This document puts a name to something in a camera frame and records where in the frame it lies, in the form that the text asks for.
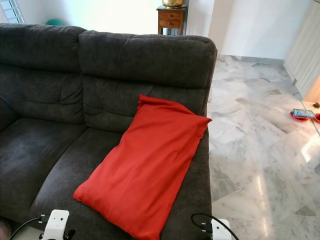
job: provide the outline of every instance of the black cable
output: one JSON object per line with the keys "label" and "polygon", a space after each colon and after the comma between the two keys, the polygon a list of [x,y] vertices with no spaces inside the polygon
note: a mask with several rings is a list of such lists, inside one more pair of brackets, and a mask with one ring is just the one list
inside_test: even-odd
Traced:
{"label": "black cable", "polygon": [[231,235],[236,239],[236,240],[239,240],[239,238],[237,237],[237,235],[227,226],[225,225],[222,221],[220,221],[220,219],[216,218],[215,216],[212,216],[210,214],[207,214],[207,213],[204,213],[204,212],[196,212],[196,213],[193,213],[191,215],[191,222],[196,225],[198,228],[201,228],[203,231],[207,232],[208,231],[208,228],[206,228],[205,226],[206,225],[200,225],[200,224],[197,224],[195,221],[194,221],[194,216],[197,216],[197,215],[202,215],[202,216],[206,216],[206,217],[209,217],[211,219],[214,219],[215,221],[217,221],[218,223],[220,223],[222,226],[225,227],[225,229],[228,230],[229,233],[231,233]]}
{"label": "black cable", "polygon": [[31,222],[34,222],[34,221],[40,221],[41,218],[40,217],[37,217],[37,218],[34,218],[34,219],[31,219],[29,221],[26,221],[24,224],[22,224],[17,230],[15,230],[15,232],[11,235],[11,237],[9,238],[9,240],[12,240],[14,238],[14,236],[22,229],[24,228],[26,225],[28,225],[29,223]]}

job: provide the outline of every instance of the window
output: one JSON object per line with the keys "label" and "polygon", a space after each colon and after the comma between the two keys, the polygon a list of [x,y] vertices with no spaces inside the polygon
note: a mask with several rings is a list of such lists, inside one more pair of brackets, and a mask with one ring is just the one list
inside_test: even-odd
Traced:
{"label": "window", "polygon": [[16,0],[0,0],[1,8],[8,23],[24,24],[25,20],[21,14]]}

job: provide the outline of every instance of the sofa armrest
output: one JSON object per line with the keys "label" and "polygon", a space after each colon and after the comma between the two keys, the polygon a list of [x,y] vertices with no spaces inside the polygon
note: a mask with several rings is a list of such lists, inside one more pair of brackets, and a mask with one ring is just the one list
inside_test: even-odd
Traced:
{"label": "sofa armrest", "polygon": [[170,215],[161,233],[165,240],[204,240],[209,233],[202,232],[190,220],[191,214],[211,214],[209,171],[209,133],[204,132],[188,172],[175,199]]}
{"label": "sofa armrest", "polygon": [[2,132],[6,127],[18,120],[20,115],[17,114],[2,97],[0,100],[0,105],[0,131]]}

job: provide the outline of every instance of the drawer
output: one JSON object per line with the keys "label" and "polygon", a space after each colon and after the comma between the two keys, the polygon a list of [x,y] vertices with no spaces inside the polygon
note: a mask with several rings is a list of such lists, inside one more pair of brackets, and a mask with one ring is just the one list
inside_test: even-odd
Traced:
{"label": "drawer", "polygon": [[182,13],[180,12],[165,12],[159,11],[159,19],[165,20],[180,20]]}
{"label": "drawer", "polygon": [[178,29],[180,28],[180,21],[159,20],[159,25],[161,28]]}

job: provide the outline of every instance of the white robot part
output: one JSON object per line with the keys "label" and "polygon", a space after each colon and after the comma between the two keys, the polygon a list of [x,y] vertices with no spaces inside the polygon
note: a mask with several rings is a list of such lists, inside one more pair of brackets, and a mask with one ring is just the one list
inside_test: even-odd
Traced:
{"label": "white robot part", "polygon": [[43,240],[64,240],[69,211],[55,209],[46,224]]}
{"label": "white robot part", "polygon": [[[228,228],[230,228],[229,221],[226,219],[219,219],[221,222],[223,222],[225,225],[227,225]],[[232,240],[230,232],[222,226],[219,222],[212,219],[212,236],[213,240]]]}

